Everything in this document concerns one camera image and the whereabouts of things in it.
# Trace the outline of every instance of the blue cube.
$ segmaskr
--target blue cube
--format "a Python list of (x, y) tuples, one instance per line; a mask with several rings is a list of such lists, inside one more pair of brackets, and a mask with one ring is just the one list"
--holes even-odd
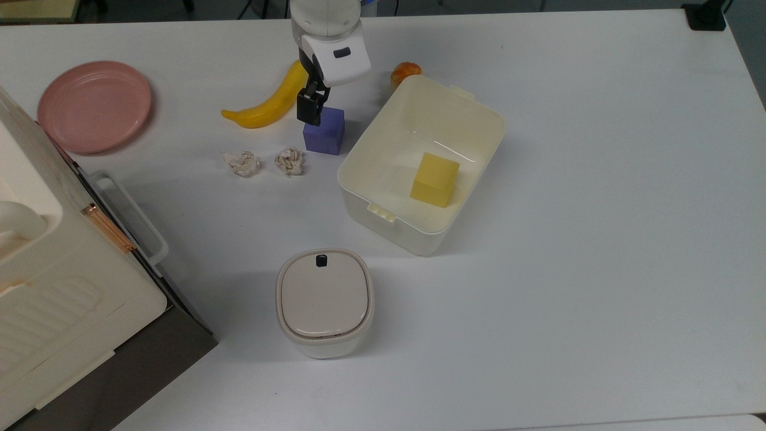
[(345, 115), (342, 109), (325, 107), (322, 109), (322, 123), (319, 126), (303, 126), (303, 140), (306, 150), (337, 156), (345, 132)]

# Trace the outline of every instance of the small white container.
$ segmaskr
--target small white container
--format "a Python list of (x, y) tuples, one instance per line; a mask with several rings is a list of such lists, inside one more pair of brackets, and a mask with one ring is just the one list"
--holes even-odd
[[(405, 79), (338, 170), (357, 222), (416, 255), (435, 252), (506, 133), (502, 116), (427, 77)], [(460, 164), (446, 208), (412, 199), (423, 153)]]
[(305, 355), (326, 359), (349, 354), (367, 333), (375, 312), (365, 261), (342, 248), (293, 256), (277, 278), (277, 318), (282, 332)]

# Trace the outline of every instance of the black button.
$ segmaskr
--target black button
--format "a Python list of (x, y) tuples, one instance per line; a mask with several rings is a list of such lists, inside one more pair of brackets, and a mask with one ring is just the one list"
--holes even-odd
[(336, 58), (348, 57), (349, 55), (351, 55), (351, 48), (345, 47), (341, 49), (336, 49), (332, 52), (332, 55), (335, 55)]

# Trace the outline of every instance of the yellow banana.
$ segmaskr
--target yellow banana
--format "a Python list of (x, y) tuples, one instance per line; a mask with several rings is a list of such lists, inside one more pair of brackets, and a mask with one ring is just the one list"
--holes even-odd
[(293, 107), (298, 92), (306, 85), (308, 77), (300, 61), (296, 61), (290, 66), (277, 91), (265, 102), (245, 110), (222, 110), (221, 115), (247, 129), (268, 126), (282, 118)]

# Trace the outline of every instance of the white storage bin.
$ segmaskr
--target white storage bin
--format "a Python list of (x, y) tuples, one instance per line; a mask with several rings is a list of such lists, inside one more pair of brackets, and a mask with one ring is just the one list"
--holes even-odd
[[(349, 215), (416, 255), (444, 239), (506, 133), (504, 119), (459, 88), (405, 79), (338, 170)], [(423, 153), (460, 164), (446, 208), (412, 199)]]

